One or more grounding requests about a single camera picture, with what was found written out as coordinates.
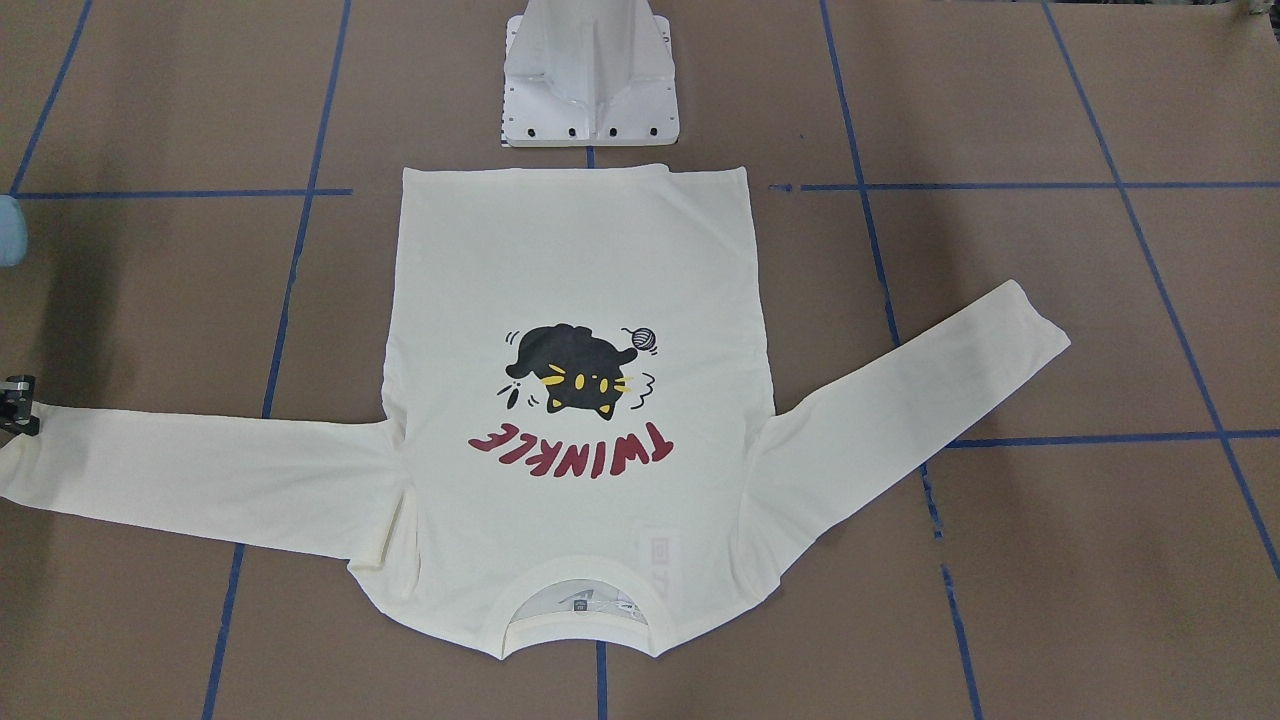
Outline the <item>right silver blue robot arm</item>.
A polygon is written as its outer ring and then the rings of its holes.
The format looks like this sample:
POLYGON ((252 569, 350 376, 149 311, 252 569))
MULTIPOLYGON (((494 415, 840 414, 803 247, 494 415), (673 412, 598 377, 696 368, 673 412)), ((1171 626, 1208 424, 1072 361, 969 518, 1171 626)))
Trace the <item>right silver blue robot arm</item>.
MULTIPOLYGON (((1 196, 1 268, 19 265, 28 250, 26 218, 18 201, 1 196)), ((36 378, 9 375, 1 382, 1 429, 14 436, 37 436, 41 420, 33 414, 36 378)))

